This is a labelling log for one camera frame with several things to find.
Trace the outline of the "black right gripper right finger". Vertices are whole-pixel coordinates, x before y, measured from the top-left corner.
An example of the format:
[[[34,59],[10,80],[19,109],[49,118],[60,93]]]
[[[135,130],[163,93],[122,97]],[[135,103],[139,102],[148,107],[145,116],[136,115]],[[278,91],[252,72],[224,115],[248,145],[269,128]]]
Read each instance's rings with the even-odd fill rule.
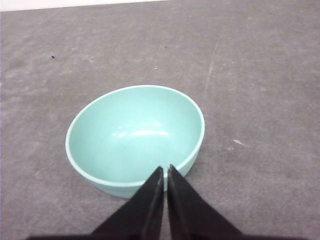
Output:
[[[167,177],[168,216],[173,240],[230,240],[243,236],[172,164]]]

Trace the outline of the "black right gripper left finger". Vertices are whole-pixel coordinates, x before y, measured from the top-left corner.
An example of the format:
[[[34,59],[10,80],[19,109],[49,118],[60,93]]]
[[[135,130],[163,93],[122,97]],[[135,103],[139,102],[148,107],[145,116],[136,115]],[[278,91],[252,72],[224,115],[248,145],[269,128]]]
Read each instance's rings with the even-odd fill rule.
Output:
[[[157,167],[137,192],[93,232],[105,240],[158,240],[164,208],[164,173]]]

